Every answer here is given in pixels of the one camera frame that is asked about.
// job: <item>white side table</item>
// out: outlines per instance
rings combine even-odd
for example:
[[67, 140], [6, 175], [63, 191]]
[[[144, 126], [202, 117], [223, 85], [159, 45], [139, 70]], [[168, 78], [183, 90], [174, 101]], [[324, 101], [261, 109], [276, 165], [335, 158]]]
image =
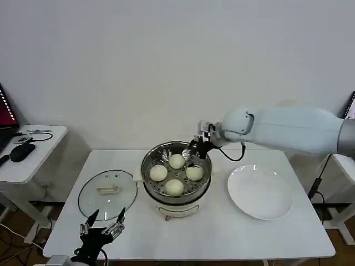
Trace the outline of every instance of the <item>white side table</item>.
[[[355, 161], [350, 157], [339, 154], [335, 154], [332, 157], [345, 176], [355, 184]], [[324, 222], [324, 228], [339, 230], [346, 245], [355, 245], [355, 241], [345, 225], [345, 222], [355, 215], [355, 203], [348, 206], [341, 213], [338, 213], [335, 208], [328, 208], [328, 212], [332, 216], [332, 219]]]
[[[36, 222], [32, 227], [25, 243], [30, 243], [35, 237], [37, 226], [46, 228], [50, 225], [50, 221], [47, 216], [52, 210], [47, 206], [42, 213], [32, 206], [21, 193], [17, 192], [16, 187], [28, 183], [36, 174], [41, 165], [46, 161], [48, 156], [52, 153], [54, 148], [60, 143], [64, 135], [67, 133], [65, 126], [44, 126], [44, 125], [24, 125], [19, 131], [27, 133], [27, 130], [51, 130], [53, 137], [50, 140], [36, 142], [36, 148], [28, 155], [28, 157], [21, 162], [7, 161], [0, 167], [0, 192], [5, 198], [13, 202], [24, 213], [29, 215]], [[34, 134], [34, 139], [47, 138], [48, 135]], [[11, 150], [19, 144], [10, 142], [6, 148], [0, 154], [2, 157], [5, 154], [9, 154]], [[10, 211], [13, 206], [7, 206], [6, 213]]]

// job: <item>laptop screen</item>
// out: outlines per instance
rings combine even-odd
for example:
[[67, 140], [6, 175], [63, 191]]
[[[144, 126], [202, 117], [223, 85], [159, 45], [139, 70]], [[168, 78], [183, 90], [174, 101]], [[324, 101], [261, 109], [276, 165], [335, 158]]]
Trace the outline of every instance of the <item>laptop screen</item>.
[[0, 84], [0, 126], [17, 125], [17, 120]]

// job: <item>laptop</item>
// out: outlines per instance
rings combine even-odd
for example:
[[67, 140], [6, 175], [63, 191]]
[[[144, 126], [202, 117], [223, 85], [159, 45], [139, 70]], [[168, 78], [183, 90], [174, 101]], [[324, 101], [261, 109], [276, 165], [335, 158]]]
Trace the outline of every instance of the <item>laptop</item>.
[[18, 121], [0, 83], [0, 152], [19, 128]]

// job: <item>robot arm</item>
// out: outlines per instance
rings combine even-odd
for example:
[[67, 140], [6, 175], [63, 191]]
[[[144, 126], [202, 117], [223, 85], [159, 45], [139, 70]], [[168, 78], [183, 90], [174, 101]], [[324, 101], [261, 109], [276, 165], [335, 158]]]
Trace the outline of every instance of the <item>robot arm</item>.
[[268, 108], [230, 111], [221, 122], [199, 123], [192, 141], [204, 158], [213, 148], [233, 142], [251, 142], [274, 150], [310, 154], [355, 152], [355, 121], [343, 120], [321, 109]]

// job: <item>metal steamer tray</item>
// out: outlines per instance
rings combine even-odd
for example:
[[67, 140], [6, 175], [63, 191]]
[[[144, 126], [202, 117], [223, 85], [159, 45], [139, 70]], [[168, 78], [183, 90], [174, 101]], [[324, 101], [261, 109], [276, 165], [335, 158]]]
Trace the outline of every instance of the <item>metal steamer tray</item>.
[[[173, 169], [169, 165], [169, 157], [173, 154], [181, 154], [185, 158], [185, 164], [180, 169]], [[186, 168], [190, 165], [202, 167], [204, 176], [198, 181], [191, 181], [186, 176]], [[168, 170], [166, 179], [161, 182], [155, 182], [150, 179], [150, 169], [155, 165], [163, 165]], [[167, 142], [153, 148], [144, 157], [141, 165], [141, 174], [144, 180], [146, 190], [151, 196], [167, 204], [182, 205], [192, 202], [199, 198], [208, 189], [211, 178], [212, 164], [207, 156], [201, 160], [196, 156], [196, 149], [189, 148], [189, 143], [183, 141]], [[164, 192], [164, 186], [167, 181], [177, 179], [184, 185], [184, 191], [181, 196], [171, 196]]]

